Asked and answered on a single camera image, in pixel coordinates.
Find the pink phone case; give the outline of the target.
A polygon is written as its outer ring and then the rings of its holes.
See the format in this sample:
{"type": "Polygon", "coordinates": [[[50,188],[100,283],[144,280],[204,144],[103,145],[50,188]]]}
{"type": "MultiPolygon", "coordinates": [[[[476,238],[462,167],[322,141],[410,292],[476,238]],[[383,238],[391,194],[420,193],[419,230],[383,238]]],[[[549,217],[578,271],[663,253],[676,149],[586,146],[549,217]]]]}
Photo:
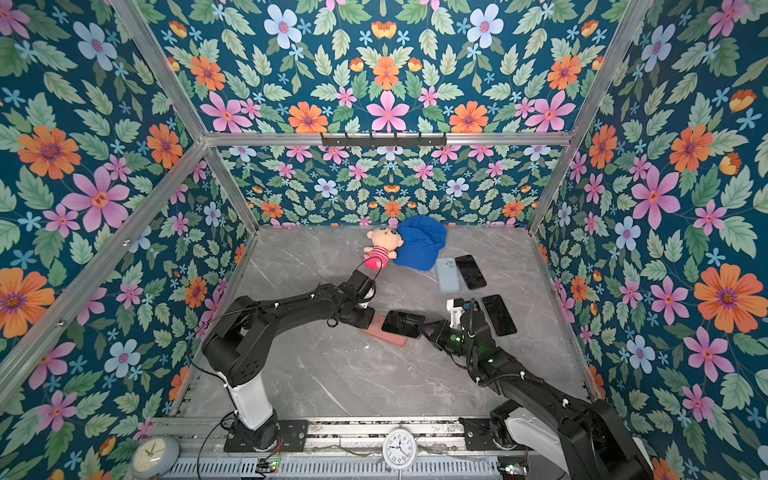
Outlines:
{"type": "Polygon", "coordinates": [[[394,347],[403,348],[407,344],[408,338],[402,335],[384,331],[384,322],[384,316],[375,315],[370,326],[364,329],[362,333],[394,347]]]}

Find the purple-edged smartphone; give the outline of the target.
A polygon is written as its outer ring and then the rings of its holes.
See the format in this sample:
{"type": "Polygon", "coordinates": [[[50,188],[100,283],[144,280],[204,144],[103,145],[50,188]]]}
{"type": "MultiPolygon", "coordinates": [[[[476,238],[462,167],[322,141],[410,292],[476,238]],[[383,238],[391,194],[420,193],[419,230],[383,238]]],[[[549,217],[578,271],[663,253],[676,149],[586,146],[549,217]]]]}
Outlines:
{"type": "Polygon", "coordinates": [[[425,322],[424,315],[392,310],[385,316],[381,329],[385,333],[418,339],[425,322]]]}

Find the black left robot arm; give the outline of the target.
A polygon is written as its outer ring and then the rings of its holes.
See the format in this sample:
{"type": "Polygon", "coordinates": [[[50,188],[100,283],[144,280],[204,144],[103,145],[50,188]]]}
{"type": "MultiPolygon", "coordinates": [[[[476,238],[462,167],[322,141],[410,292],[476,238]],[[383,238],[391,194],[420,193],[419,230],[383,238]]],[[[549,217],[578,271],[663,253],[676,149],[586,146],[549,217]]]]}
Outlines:
{"type": "Polygon", "coordinates": [[[320,284],[308,293],[263,301],[241,296],[233,301],[202,346],[234,406],[234,420],[225,428],[225,452],[273,451],[287,440],[262,379],[274,339],[316,321],[365,330],[373,321],[375,310],[368,303],[374,295],[375,280],[355,270],[339,285],[320,284]]]}

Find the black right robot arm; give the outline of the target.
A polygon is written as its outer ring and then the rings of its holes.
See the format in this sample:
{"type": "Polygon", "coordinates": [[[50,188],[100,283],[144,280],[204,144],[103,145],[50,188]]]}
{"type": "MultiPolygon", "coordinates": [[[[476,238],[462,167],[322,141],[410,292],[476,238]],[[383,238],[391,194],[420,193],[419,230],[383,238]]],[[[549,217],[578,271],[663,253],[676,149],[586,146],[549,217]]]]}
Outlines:
{"type": "Polygon", "coordinates": [[[528,447],[572,479],[651,479],[642,442],[607,402],[566,394],[499,346],[485,321],[470,318],[457,330],[443,320],[420,333],[437,349],[465,361],[470,379],[507,399],[510,409],[493,435],[501,445],[528,447]]]}

